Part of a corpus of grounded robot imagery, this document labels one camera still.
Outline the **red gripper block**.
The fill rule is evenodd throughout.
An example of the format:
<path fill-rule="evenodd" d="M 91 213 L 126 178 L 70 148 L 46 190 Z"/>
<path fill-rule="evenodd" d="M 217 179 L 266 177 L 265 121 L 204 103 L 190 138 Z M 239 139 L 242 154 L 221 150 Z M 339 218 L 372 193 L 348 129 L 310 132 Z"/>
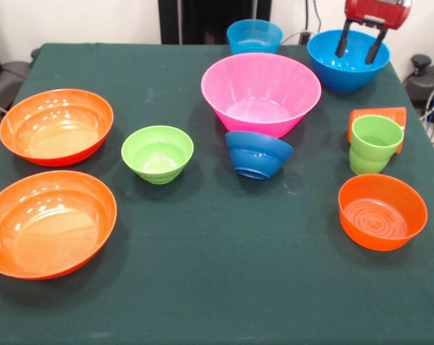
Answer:
<path fill-rule="evenodd" d="M 380 28 L 374 44 L 369 48 L 365 63 L 371 65 L 379 54 L 388 29 L 399 29 L 410 13 L 412 1 L 346 0 L 346 21 L 336 48 L 336 56 L 342 58 L 348 43 L 348 32 L 352 22 L 368 27 Z"/>

